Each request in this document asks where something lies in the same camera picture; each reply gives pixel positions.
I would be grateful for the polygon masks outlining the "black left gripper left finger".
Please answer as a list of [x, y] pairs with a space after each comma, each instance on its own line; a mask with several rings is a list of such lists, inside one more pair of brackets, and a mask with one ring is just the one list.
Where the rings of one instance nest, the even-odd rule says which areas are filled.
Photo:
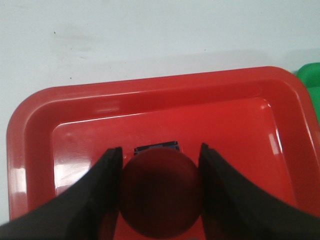
[[112, 240], [122, 148], [108, 149], [75, 184], [46, 204], [1, 225], [2, 240]]

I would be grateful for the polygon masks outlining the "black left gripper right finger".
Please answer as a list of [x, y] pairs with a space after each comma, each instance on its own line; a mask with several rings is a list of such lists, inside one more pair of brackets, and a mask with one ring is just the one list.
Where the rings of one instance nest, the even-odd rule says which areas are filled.
[[320, 219], [267, 193], [203, 143], [199, 155], [207, 240], [318, 240]]

